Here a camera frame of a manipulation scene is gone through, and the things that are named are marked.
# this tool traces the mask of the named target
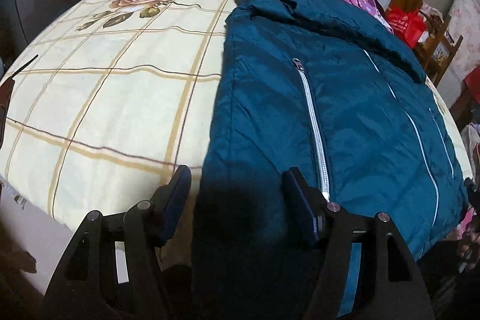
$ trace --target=bed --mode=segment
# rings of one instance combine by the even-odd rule
[[[193,185],[164,266],[190,263],[193,209],[234,0],[83,0],[18,57],[0,150],[4,187],[75,230],[85,214],[125,211],[180,164]],[[471,169],[427,79],[464,177]]]

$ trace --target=printed leaf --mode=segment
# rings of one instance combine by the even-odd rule
[[[133,14],[134,12],[130,12],[130,13],[125,13],[125,14],[121,14],[119,16],[115,16],[113,18],[110,18],[107,22],[105,22],[103,24],[103,27],[104,28],[109,28],[110,26],[115,26],[115,25],[118,25],[119,23],[123,22],[123,21],[126,21],[127,19],[129,19],[131,17],[131,15]]]
[[[95,18],[95,19],[100,19],[100,18],[103,18],[109,14],[112,14],[113,11],[110,11],[110,10],[107,10],[107,11],[104,11],[102,13],[98,13],[98,14],[93,14],[92,18]]]
[[[152,18],[160,12],[160,9],[157,7],[149,7],[148,9],[143,9],[140,12],[140,18]]]
[[[86,28],[89,28],[90,26],[92,26],[95,22],[97,22],[97,20],[95,21],[90,21],[90,22],[85,22],[83,25],[80,25],[77,29],[75,29],[76,31],[82,31]]]

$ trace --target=red plastic bag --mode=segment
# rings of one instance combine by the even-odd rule
[[[387,16],[387,22],[392,27],[395,36],[410,48],[417,45],[420,36],[427,28],[418,13],[418,10],[406,13],[398,7],[393,7]]]

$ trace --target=silver bolt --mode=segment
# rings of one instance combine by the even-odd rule
[[[87,219],[90,221],[95,221],[100,216],[99,211],[90,211],[87,214]]]
[[[384,223],[387,223],[390,221],[390,216],[386,214],[384,211],[381,211],[380,213],[378,213],[378,218]]]
[[[336,202],[329,202],[327,204],[327,208],[329,211],[339,211],[340,205],[338,205]]]
[[[147,201],[146,199],[144,199],[143,201],[140,201],[137,204],[137,208],[140,209],[141,211],[144,211],[144,210],[148,209],[150,207],[150,205],[151,205],[150,201]]]

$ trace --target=white zipper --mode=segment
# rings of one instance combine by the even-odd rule
[[[371,59],[370,55],[368,54],[368,52],[366,50],[363,50],[366,55],[368,56],[368,58],[370,59],[371,63],[373,64],[373,66],[375,67],[375,69],[377,70],[377,72],[379,74],[381,74],[380,70],[378,69],[377,65],[374,63],[374,61]],[[397,96],[395,95],[395,93],[393,92],[392,88],[390,87],[390,85],[388,84],[388,82],[385,80],[385,83],[387,84],[388,88],[390,89],[390,92],[392,93],[393,97],[395,99],[397,99]],[[435,225],[435,221],[437,219],[437,213],[438,213],[438,203],[439,203],[439,199],[440,199],[440,195],[439,195],[439,192],[438,192],[438,185],[437,183],[435,182],[435,179],[434,179],[434,176],[431,174],[431,171],[430,171],[430,167],[428,166],[428,163],[427,163],[427,158],[425,156],[425,151],[423,150],[423,144],[422,144],[422,139],[420,138],[420,134],[418,132],[418,129],[417,129],[417,126],[415,124],[415,122],[413,121],[412,117],[410,117],[410,115],[405,112],[406,116],[409,118],[410,122],[412,123],[413,125],[413,128],[415,129],[415,133],[417,134],[417,139],[418,139],[418,144],[420,145],[420,150],[421,150],[421,154],[423,156],[423,162],[425,163],[425,167],[427,168],[427,172],[428,172],[428,175],[430,176],[430,180],[431,182],[433,183],[433,187],[435,187],[435,194],[437,196],[437,199],[436,199],[436,203],[435,203],[435,214],[433,216],[433,223],[432,223],[432,226]],[[452,166],[452,163],[450,162],[450,166],[452,167],[452,175],[453,175],[453,166]]]
[[[305,75],[305,69],[303,68],[302,62],[297,59],[292,59],[295,68],[300,75],[300,79],[303,84],[303,92],[305,93],[305,98],[307,100],[308,114],[310,115],[311,128],[313,130],[313,137],[315,141],[315,150],[317,154],[318,162],[318,171],[320,173],[320,191],[323,196],[330,202],[330,183],[328,179],[327,164],[325,160],[325,152],[323,150],[322,137],[320,136],[320,128],[318,127],[317,115],[315,114],[314,102],[311,98],[310,86],[308,84],[307,77]]]
[[[442,136],[442,133],[440,131],[440,127],[438,126],[438,122],[437,120],[435,120],[435,117],[434,117],[434,114],[431,112],[431,109],[428,108],[428,110],[430,111],[430,115],[431,115],[431,118],[433,120],[433,122],[435,122],[435,125],[438,129],[438,134],[440,136],[440,139],[442,139],[442,144],[443,144],[443,149],[445,150],[445,155],[447,155],[447,159],[448,159],[448,163],[450,164],[450,169],[452,170],[452,178],[454,177],[454,171],[453,171],[453,164],[452,164],[452,160],[450,160],[450,156],[448,155],[448,151],[447,151],[447,146],[445,144],[445,140],[443,140],[443,136]]]

